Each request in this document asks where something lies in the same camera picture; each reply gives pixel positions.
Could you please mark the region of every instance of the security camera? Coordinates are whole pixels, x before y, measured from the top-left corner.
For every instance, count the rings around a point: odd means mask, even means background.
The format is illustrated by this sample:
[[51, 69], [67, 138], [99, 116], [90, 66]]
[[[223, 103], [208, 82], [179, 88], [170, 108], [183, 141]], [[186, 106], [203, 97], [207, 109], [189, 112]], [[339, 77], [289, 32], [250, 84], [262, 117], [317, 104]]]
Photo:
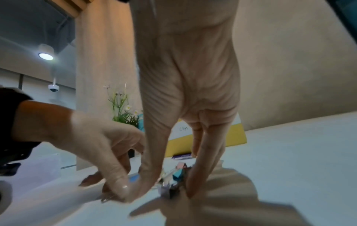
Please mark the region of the security camera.
[[59, 86], [56, 85], [56, 78], [53, 78], [53, 84], [52, 85], [48, 85], [48, 89], [51, 92], [57, 92], [60, 90]]
[[57, 92], [60, 90], [59, 86], [57, 85], [48, 85], [48, 89], [51, 91], [51, 92]]

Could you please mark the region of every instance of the white cylindrical light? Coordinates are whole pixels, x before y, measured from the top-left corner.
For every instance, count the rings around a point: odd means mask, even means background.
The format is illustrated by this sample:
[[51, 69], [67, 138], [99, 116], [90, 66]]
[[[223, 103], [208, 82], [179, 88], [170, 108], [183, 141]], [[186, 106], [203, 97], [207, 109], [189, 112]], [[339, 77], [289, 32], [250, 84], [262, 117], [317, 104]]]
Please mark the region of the white cylindrical light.
[[46, 44], [40, 44], [38, 47], [38, 56], [45, 60], [53, 60], [54, 49]]

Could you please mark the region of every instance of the white label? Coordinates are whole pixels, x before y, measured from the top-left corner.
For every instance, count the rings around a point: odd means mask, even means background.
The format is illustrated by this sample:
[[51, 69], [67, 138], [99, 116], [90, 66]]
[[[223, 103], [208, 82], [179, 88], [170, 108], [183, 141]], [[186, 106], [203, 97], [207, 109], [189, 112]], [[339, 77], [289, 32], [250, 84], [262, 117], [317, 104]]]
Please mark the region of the white label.
[[[232, 125], [241, 123], [241, 119], [237, 114], [236, 118], [233, 120]], [[192, 134], [192, 128], [184, 121], [177, 122], [171, 130], [170, 137], [168, 140], [174, 140], [180, 137], [188, 136]]]

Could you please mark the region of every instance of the wrist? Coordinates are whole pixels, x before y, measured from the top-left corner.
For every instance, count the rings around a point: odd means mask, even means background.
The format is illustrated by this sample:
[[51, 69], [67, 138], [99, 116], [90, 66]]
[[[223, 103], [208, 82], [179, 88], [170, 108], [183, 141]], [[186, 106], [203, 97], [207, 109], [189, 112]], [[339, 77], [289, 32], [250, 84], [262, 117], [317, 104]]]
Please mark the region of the wrist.
[[70, 123], [72, 110], [61, 106], [23, 101], [17, 108], [12, 126], [14, 141], [53, 141], [60, 139]]

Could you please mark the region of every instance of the yellow box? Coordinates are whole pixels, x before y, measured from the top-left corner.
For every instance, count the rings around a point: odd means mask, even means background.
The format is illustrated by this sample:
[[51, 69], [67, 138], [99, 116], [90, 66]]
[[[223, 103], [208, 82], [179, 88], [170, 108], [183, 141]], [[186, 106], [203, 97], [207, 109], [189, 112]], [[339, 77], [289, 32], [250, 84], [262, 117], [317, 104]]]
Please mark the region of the yellow box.
[[[191, 152], [193, 142], [192, 129], [184, 121], [179, 120], [171, 131], [166, 147], [165, 157], [180, 155]], [[226, 136], [226, 146], [245, 144], [247, 137], [239, 115], [235, 118]]]

